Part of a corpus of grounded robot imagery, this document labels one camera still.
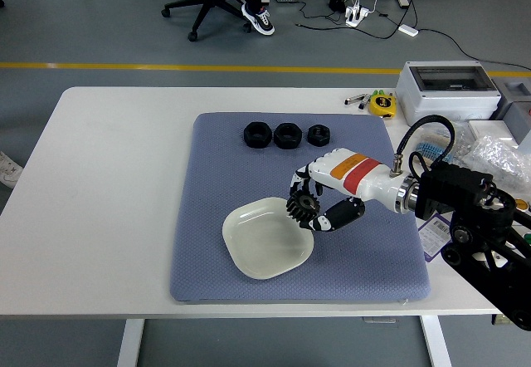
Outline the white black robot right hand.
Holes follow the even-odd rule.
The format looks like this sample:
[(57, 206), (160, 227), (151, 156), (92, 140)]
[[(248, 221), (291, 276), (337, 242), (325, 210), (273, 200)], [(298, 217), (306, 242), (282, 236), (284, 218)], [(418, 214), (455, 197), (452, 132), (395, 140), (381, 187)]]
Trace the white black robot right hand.
[[(339, 148), (297, 169), (290, 185), (287, 213), (302, 228), (331, 232), (362, 217), (366, 201), (376, 200), (395, 213), (406, 213), (407, 173), (393, 174), (381, 162)], [(347, 196), (320, 213), (318, 196), (331, 188)]]

